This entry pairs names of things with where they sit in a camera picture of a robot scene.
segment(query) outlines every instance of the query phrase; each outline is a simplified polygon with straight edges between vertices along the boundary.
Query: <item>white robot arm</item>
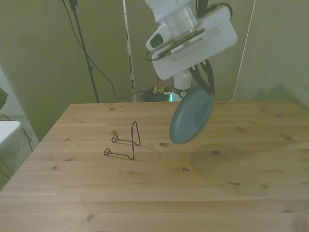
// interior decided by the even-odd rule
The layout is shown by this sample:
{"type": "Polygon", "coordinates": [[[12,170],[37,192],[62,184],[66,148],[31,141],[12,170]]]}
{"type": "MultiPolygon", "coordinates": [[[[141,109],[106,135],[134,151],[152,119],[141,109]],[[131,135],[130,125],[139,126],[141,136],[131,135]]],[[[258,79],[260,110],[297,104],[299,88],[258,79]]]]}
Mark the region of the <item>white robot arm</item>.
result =
{"type": "Polygon", "coordinates": [[[146,46],[162,80],[174,77],[173,100],[181,101],[191,88],[189,68],[236,44],[230,23],[231,12],[224,6],[198,18],[192,0],[145,0],[159,24],[146,46]]]}

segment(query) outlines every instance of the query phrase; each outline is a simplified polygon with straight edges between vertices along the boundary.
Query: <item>beige wall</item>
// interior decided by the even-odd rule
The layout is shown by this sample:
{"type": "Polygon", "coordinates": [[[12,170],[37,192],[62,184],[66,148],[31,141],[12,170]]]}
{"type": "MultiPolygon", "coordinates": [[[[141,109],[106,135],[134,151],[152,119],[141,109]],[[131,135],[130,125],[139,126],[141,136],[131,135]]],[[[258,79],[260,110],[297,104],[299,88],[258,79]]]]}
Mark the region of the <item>beige wall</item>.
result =
{"type": "MultiPolygon", "coordinates": [[[[130,94],[122,0],[78,3],[89,55],[119,96],[130,94]]],[[[69,104],[95,102],[84,53],[61,0],[0,1],[0,66],[39,139],[69,104]]],[[[117,101],[97,70],[94,76],[101,101],[117,101]]]]}
{"type": "MultiPolygon", "coordinates": [[[[222,1],[212,0],[211,4],[219,2],[222,1]]],[[[210,59],[215,74],[218,100],[230,100],[233,97],[254,0],[224,0],[224,2],[233,7],[232,24],[239,40],[236,46],[210,59]]],[[[145,60],[147,52],[145,44],[157,29],[157,24],[145,0],[126,0],[126,9],[136,90],[146,90],[155,85],[157,80],[152,63],[145,60]]]]}
{"type": "Polygon", "coordinates": [[[236,100],[295,99],[309,109],[309,1],[257,0],[236,100]]]}

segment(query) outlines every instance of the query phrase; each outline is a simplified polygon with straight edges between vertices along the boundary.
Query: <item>wire plate stand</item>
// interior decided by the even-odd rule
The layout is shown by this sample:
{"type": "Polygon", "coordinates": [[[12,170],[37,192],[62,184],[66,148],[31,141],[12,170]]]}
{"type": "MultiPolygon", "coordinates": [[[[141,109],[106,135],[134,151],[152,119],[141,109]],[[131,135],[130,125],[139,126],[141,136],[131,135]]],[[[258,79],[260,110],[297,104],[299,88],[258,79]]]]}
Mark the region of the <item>wire plate stand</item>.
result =
{"type": "Polygon", "coordinates": [[[132,143],[132,157],[129,156],[129,155],[127,155],[127,154],[121,154],[121,153],[112,152],[109,148],[106,148],[106,149],[105,149],[104,155],[105,155],[105,156],[109,156],[109,155],[126,156],[126,157],[128,157],[130,160],[134,160],[134,159],[135,159],[134,145],[140,146],[140,132],[139,132],[139,127],[138,127],[136,121],[134,121],[134,122],[132,123],[132,127],[131,127],[131,140],[118,139],[118,136],[117,136],[117,135],[114,135],[114,136],[112,137],[112,142],[115,144],[115,143],[117,143],[118,141],[132,143]],[[137,136],[138,136],[138,138],[139,138],[139,143],[136,143],[136,142],[134,141],[134,133],[133,133],[133,132],[134,132],[134,131],[133,131],[134,125],[135,125],[135,127],[136,127],[137,136]]]}

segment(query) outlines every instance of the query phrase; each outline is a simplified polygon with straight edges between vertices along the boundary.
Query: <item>wire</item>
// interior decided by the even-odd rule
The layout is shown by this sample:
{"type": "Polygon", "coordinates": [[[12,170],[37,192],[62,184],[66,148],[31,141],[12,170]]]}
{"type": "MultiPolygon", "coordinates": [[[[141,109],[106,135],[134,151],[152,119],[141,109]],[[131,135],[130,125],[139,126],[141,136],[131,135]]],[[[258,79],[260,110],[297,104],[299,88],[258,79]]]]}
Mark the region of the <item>wire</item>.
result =
{"type": "MultiPolygon", "coordinates": [[[[67,6],[66,6],[64,0],[62,0],[62,3],[63,3],[63,5],[64,5],[64,8],[66,9],[66,12],[67,12],[67,15],[68,15],[68,18],[69,18],[71,27],[72,27],[72,31],[73,31],[74,37],[75,37],[76,41],[78,42],[79,46],[84,50],[84,48],[83,48],[81,42],[79,41],[79,39],[78,39],[77,36],[76,36],[75,30],[74,30],[74,26],[73,26],[73,23],[72,23],[72,20],[71,20],[71,17],[70,17],[70,14],[69,14],[68,8],[67,8],[67,6]]],[[[108,76],[95,64],[95,62],[91,59],[91,57],[90,57],[88,54],[87,54],[87,56],[88,56],[90,62],[96,67],[96,69],[109,81],[109,83],[110,83],[111,86],[112,86],[112,91],[113,91],[113,93],[114,93],[114,96],[115,96],[117,99],[122,100],[122,99],[126,99],[126,98],[129,98],[129,97],[132,97],[132,96],[134,96],[134,95],[136,95],[136,94],[138,94],[138,93],[144,93],[144,92],[146,92],[146,91],[139,91],[139,92],[136,92],[136,93],[134,93],[134,94],[131,94],[131,95],[126,96],[126,97],[123,97],[123,98],[118,97],[117,94],[116,94],[116,92],[115,92],[114,84],[112,83],[112,81],[111,81],[111,80],[108,78],[108,76]]]]}
{"type": "Polygon", "coordinates": [[[2,174],[2,175],[4,175],[6,178],[8,178],[9,180],[11,179],[7,174],[5,174],[3,171],[1,171],[0,170],[0,173],[2,174]]]}
{"type": "MultiPolygon", "coordinates": [[[[230,14],[231,14],[231,18],[233,17],[233,8],[231,7],[231,5],[225,3],[225,2],[221,2],[221,3],[218,3],[218,4],[214,4],[214,5],[211,5],[208,9],[206,9],[204,15],[202,15],[201,17],[204,17],[205,15],[207,15],[208,13],[214,11],[215,9],[217,9],[218,6],[226,6],[229,8],[230,10],[230,14]]],[[[197,5],[197,0],[196,0],[196,11],[198,13],[198,5],[197,5]]]]}
{"type": "Polygon", "coordinates": [[[147,61],[156,61],[156,60],[160,60],[160,59],[165,57],[165,56],[162,56],[162,57],[158,57],[158,58],[155,58],[155,59],[151,59],[151,58],[148,58],[149,53],[150,53],[150,51],[147,51],[146,56],[145,56],[145,59],[147,61]]]}

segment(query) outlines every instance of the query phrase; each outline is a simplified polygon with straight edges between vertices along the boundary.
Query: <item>pole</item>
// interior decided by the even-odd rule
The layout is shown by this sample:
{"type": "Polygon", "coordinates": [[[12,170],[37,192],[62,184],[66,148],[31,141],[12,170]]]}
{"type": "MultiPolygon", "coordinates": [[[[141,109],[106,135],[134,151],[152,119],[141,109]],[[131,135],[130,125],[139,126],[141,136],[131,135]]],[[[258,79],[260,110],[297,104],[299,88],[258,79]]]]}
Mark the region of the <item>pole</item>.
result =
{"type": "Polygon", "coordinates": [[[83,35],[82,35],[82,30],[81,30],[81,27],[80,27],[80,24],[79,24],[79,21],[78,21],[78,17],[77,17],[77,13],[76,13],[77,0],[69,0],[69,1],[70,1],[71,9],[74,13],[77,29],[78,29],[78,32],[79,32],[79,36],[81,38],[81,43],[82,43],[82,46],[83,46],[83,50],[84,50],[84,54],[85,54],[85,58],[86,58],[87,66],[88,66],[88,71],[89,71],[90,79],[91,79],[92,86],[93,86],[93,91],[95,93],[97,103],[100,103],[100,99],[98,98],[98,92],[97,92],[97,88],[96,88],[95,79],[94,79],[93,73],[92,73],[93,67],[91,67],[90,62],[89,62],[88,54],[87,54],[87,51],[86,51],[86,46],[85,46],[83,35]]]}

